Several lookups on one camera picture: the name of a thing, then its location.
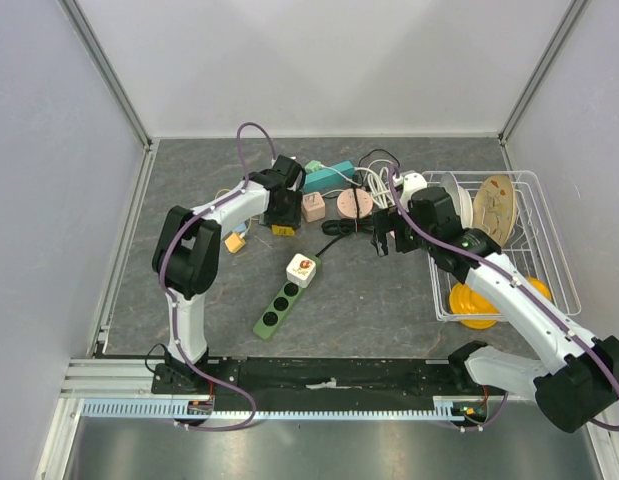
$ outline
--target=white dish rack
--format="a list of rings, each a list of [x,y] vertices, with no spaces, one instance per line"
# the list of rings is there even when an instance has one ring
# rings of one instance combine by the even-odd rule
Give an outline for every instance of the white dish rack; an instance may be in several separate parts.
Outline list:
[[[425,172],[429,186],[436,186],[445,172]],[[482,183],[491,175],[507,175],[516,192],[518,218],[513,233],[502,248],[525,277],[535,277],[549,287],[554,304],[568,316],[580,313],[580,300],[560,246],[538,177],[533,172],[451,172],[473,201]],[[489,233],[484,225],[473,225]],[[443,322],[459,320],[505,320],[502,315],[456,315],[449,308],[449,293],[458,283],[450,274],[439,270],[429,258],[429,270],[437,319]]]

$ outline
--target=wire basket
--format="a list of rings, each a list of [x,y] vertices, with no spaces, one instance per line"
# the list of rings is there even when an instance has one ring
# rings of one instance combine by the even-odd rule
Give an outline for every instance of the wire basket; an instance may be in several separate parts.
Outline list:
[[[440,183],[445,172],[425,172],[423,176],[429,186]],[[565,315],[580,313],[580,300],[576,293],[569,267],[558,240],[553,221],[549,215],[544,195],[533,172],[452,172],[458,184],[465,188],[473,201],[482,183],[491,175],[507,175],[513,183],[518,206],[518,218],[513,232],[502,252],[507,254],[516,269],[525,277],[535,277],[549,290],[553,302]],[[489,233],[483,225],[473,225]],[[451,312],[449,294],[458,283],[449,273],[438,269],[429,258],[429,270],[438,320],[443,322],[458,320],[505,320],[502,315],[462,314]]]

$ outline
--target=wooden block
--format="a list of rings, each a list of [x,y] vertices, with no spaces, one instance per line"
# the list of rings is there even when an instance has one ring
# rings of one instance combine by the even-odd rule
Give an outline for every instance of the wooden block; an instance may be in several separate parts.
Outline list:
[[[325,218],[325,201],[319,193],[308,193],[302,197],[302,215],[307,222]]]

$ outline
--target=white cube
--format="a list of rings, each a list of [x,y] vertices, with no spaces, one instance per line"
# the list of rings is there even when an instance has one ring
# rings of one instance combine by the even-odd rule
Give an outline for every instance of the white cube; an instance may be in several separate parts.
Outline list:
[[[316,262],[299,253],[287,265],[287,280],[300,288],[307,288],[316,275]]]

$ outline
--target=white plate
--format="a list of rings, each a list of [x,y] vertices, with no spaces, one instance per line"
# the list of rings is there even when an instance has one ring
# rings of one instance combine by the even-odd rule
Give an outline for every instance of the white plate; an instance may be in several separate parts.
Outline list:
[[[451,197],[453,202],[453,208],[456,214],[460,217],[460,223],[462,228],[471,228],[473,210],[471,206],[471,196],[462,187],[458,185],[456,177],[453,173],[445,172],[440,178],[440,186],[445,189],[445,192]],[[469,203],[467,204],[466,197],[469,197]]]

